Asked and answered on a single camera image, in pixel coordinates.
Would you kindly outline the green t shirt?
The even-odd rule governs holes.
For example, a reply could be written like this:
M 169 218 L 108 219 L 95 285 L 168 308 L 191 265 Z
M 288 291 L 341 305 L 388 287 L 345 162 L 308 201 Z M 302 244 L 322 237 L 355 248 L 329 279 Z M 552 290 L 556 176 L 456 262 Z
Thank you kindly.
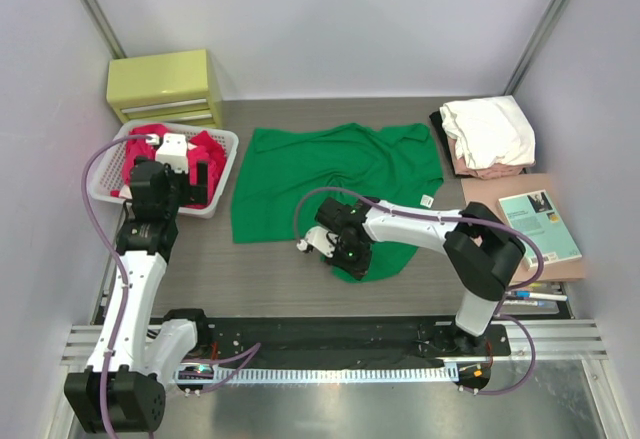
M 439 151 L 421 123 L 372 129 L 356 123 L 295 133 L 258 128 L 231 204 L 237 244 L 291 241 L 306 232 L 324 199 L 354 194 L 418 207 L 444 182 Z

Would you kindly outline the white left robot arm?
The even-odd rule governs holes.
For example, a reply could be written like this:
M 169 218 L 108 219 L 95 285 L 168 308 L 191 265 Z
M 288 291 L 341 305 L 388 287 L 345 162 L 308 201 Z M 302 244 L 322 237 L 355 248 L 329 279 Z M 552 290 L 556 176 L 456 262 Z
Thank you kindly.
M 186 171 L 155 160 L 139 158 L 130 172 L 131 214 L 112 245 L 116 278 L 101 334 L 83 371 L 70 373 L 64 384 L 89 434 L 155 432 L 181 361 L 211 350 L 200 309 L 173 311 L 155 338 L 147 335 L 188 185 Z

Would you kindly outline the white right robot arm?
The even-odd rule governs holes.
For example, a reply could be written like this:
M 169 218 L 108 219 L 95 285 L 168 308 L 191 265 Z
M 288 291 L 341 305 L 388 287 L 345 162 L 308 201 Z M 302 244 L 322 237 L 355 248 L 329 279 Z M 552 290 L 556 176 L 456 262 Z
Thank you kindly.
M 480 354 L 487 329 L 525 253 L 525 246 L 491 210 L 472 202 L 462 210 L 440 211 L 433 220 L 416 208 L 373 197 L 353 205 L 327 198 L 316 225 L 297 247 L 320 252 L 326 262 L 356 280 L 370 272 L 373 248 L 400 244 L 445 255 L 465 288 L 452 325 L 433 339 L 446 354 Z

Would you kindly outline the red t shirt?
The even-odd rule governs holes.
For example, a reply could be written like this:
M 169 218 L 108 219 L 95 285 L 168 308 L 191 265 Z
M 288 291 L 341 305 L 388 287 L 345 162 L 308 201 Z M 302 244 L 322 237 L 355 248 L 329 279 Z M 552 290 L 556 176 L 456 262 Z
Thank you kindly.
M 208 163 L 208 204 L 180 207 L 182 215 L 210 218 L 213 216 L 224 191 L 234 163 L 238 137 L 235 133 L 212 128 L 196 127 L 183 123 L 159 123 L 133 120 L 123 125 L 117 136 L 131 137 L 140 134 L 183 134 L 188 141 L 190 184 L 196 184 L 198 161 Z M 140 139 L 130 139 L 104 153 L 94 173 L 89 192 L 91 197 L 120 204 L 131 197 L 129 190 L 131 170 L 138 157 L 155 158 L 155 149 Z

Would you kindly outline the white plastic laundry basket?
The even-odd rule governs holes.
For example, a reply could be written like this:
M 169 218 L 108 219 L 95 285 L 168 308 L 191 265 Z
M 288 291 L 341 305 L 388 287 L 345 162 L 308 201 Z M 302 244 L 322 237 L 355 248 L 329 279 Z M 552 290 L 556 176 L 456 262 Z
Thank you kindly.
M 123 204 L 142 184 L 144 161 L 167 170 L 178 182 L 179 213 L 211 218 L 229 179 L 239 145 L 238 136 L 227 130 L 183 123 L 133 120 L 121 127 L 87 179 L 87 191 L 97 201 Z

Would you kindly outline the yellow green drawer cabinet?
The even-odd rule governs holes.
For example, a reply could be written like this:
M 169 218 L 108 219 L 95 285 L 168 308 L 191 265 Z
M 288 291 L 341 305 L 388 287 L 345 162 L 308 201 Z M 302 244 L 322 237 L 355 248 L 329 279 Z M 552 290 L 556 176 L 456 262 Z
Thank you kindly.
M 112 60 L 106 100 L 123 123 L 223 127 L 223 99 L 205 49 Z

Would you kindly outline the pink desk mat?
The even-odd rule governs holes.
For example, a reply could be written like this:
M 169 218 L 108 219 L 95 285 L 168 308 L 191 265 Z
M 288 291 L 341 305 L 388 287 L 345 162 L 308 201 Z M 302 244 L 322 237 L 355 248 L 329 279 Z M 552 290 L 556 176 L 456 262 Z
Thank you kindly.
M 498 179 L 482 180 L 465 178 L 461 181 L 465 201 L 484 203 L 503 222 L 505 216 L 499 207 L 498 200 L 503 197 L 546 190 L 555 206 L 560 207 L 560 214 L 565 218 L 561 198 L 557 188 L 553 185 L 551 176 L 544 173 L 521 174 L 518 176 L 502 177 Z M 545 265 L 538 282 L 572 282 L 586 278 L 584 261 L 577 259 Z

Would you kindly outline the pink folded t shirt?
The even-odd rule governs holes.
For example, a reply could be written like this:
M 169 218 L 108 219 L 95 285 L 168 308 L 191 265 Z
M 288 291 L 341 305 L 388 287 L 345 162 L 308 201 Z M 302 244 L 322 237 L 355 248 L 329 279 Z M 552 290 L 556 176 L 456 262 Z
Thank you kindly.
M 458 176 L 472 177 L 482 180 L 498 179 L 502 177 L 511 177 L 521 174 L 526 165 L 505 165 L 496 163 L 485 169 L 471 169 L 467 166 L 463 157 L 458 158 L 455 153 L 456 141 L 450 137 L 447 138 L 449 153 L 452 160 L 454 172 Z

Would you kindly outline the black folded t shirt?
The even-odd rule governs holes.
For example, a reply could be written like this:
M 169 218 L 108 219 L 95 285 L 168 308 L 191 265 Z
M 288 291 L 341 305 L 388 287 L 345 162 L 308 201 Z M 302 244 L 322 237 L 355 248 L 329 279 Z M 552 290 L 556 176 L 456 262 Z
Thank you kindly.
M 449 147 L 449 142 L 448 142 L 448 136 L 444 131 L 443 128 L 443 119 L 441 116 L 441 113 L 439 111 L 434 111 L 433 113 L 431 113 L 429 115 L 429 119 L 431 121 L 431 124 L 436 132 L 436 136 L 438 138 L 438 140 L 440 141 L 440 144 L 443 147 L 444 152 L 446 153 L 448 159 L 451 159 L 451 152 L 450 152 L 450 147 Z

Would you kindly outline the white marker pen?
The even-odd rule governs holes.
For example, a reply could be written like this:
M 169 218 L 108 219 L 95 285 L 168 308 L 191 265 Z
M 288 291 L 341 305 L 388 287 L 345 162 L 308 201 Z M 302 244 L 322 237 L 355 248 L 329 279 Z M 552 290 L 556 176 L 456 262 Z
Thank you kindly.
M 568 297 L 566 295 L 532 294 L 508 296 L 503 301 L 503 304 L 508 306 L 550 307 L 552 304 L 565 303 L 567 301 Z

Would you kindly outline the blue marker pen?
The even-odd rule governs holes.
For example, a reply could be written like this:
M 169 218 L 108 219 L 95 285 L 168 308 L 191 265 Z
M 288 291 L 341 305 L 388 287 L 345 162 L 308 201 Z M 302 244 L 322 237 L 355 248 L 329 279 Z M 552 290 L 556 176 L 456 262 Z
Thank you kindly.
M 530 291 L 511 291 L 509 294 L 514 297 L 531 298 L 535 300 L 554 300 L 555 298 L 553 294 L 536 293 Z

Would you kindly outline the teal paperback book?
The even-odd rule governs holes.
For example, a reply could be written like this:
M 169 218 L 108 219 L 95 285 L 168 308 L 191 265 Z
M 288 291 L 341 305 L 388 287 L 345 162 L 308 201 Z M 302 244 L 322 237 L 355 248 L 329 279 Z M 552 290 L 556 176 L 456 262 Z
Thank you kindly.
M 503 197 L 498 200 L 498 206 L 508 225 L 535 243 L 545 265 L 582 258 L 548 191 Z

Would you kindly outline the white folded t shirt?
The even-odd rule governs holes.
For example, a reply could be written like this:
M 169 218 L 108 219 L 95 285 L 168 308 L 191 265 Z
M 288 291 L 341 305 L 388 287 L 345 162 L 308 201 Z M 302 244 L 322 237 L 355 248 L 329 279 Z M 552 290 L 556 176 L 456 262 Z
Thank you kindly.
M 453 157 L 468 169 L 535 163 L 535 133 L 513 96 L 450 101 L 439 113 Z

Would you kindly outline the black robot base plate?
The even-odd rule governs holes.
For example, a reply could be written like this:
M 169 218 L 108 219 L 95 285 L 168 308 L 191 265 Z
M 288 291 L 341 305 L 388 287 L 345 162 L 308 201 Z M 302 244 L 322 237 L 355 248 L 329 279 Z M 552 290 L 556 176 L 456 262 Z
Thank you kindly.
M 405 360 L 511 354 L 506 328 L 496 322 L 479 339 L 454 330 L 450 316 L 202 317 L 198 329 L 220 358 L 254 345 L 252 364 L 264 368 L 355 368 Z

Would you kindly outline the aluminium slotted rail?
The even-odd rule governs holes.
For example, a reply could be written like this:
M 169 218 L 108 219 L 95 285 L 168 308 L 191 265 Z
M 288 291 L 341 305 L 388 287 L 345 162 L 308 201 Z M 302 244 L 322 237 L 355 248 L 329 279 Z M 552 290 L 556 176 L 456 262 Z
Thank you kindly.
M 295 369 L 233 369 L 214 366 L 187 366 L 174 375 L 174 381 L 185 387 L 211 386 L 231 376 L 229 385 L 319 385 L 364 383 L 428 383 L 457 382 L 457 365 L 445 364 L 439 368 L 390 370 L 295 370 Z

